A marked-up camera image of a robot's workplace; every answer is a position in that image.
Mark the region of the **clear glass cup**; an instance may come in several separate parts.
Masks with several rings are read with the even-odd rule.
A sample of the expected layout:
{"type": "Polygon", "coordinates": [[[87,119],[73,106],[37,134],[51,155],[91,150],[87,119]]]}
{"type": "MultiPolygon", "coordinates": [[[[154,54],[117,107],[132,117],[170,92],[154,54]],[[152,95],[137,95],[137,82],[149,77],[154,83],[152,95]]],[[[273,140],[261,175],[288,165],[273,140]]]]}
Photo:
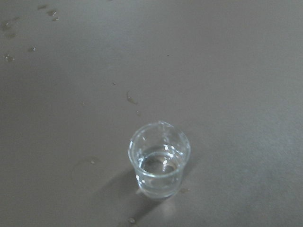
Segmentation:
{"type": "Polygon", "coordinates": [[[128,147],[138,186],[151,199],[164,199],[178,191],[190,154],[186,135],[165,121],[138,129],[128,147]]]}

